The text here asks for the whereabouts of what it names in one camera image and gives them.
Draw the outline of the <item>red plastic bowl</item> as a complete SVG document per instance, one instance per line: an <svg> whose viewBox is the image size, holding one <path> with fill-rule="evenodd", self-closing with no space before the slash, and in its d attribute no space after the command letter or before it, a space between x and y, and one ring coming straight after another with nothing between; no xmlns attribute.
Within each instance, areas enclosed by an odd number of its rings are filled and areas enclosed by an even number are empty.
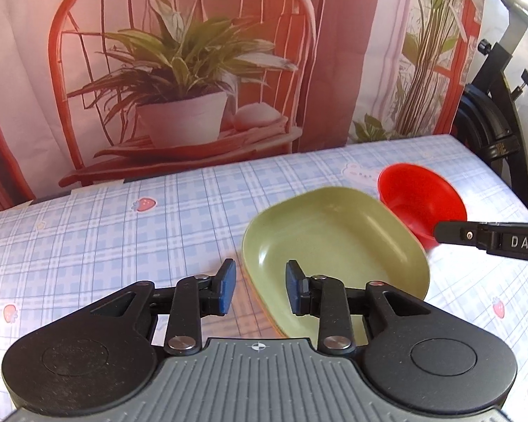
<svg viewBox="0 0 528 422"><path fill-rule="evenodd" d="M426 251L438 246L434 229L441 221L465 221L461 196L436 172L425 167L398 163L378 176L378 196Z"/></svg>

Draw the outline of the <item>green rectangular plate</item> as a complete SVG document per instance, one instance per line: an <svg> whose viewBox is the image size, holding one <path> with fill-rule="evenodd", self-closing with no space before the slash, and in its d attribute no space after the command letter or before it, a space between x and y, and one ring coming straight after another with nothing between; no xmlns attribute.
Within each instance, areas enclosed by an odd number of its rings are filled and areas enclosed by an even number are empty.
<svg viewBox="0 0 528 422"><path fill-rule="evenodd" d="M311 340L319 320L292 313L290 260L308 276L331 276L348 288L383 281L423 299L430 282L425 250L405 224L378 199L345 187L318 188L260 212L243 236L242 260L274 328Z"/></svg>

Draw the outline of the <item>black exercise bike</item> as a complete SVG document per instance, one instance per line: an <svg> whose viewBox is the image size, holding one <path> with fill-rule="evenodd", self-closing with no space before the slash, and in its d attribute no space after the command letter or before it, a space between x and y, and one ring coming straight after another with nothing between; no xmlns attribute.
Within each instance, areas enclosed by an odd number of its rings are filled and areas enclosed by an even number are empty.
<svg viewBox="0 0 528 422"><path fill-rule="evenodd" d="M478 52L485 60L465 85L453 133L528 208L528 154L516 107L516 100L528 89L528 70L522 72L522 83L515 88L509 87L504 74L528 31L528 5L521 0L500 1L508 10L508 26L495 44L484 38L478 42Z"/></svg>

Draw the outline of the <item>blue plaid bed sheet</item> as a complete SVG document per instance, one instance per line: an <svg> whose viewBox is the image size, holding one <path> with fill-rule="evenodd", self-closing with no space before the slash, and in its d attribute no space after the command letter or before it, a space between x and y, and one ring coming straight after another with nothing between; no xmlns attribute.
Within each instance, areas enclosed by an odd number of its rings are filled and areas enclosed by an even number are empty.
<svg viewBox="0 0 528 422"><path fill-rule="evenodd" d="M0 421L13 410L1 360L18 337L138 280L157 287L239 262L225 317L204 335L275 337L279 331L240 270L241 241L260 211L323 186L378 197L375 177L394 163L438 172L461 195L469 220L528 222L528 210L451 136L351 145L135 182L82 188L0 212ZM439 246L429 256L426 301L500 336L518 376L504 411L528 421L528 263Z"/></svg>

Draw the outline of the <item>printed room backdrop cloth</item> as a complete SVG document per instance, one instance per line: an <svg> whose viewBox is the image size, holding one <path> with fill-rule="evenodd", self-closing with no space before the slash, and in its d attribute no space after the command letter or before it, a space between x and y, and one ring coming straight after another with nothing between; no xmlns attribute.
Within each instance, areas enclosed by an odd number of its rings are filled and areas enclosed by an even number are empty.
<svg viewBox="0 0 528 422"><path fill-rule="evenodd" d="M448 133L484 0L0 0L0 211Z"/></svg>

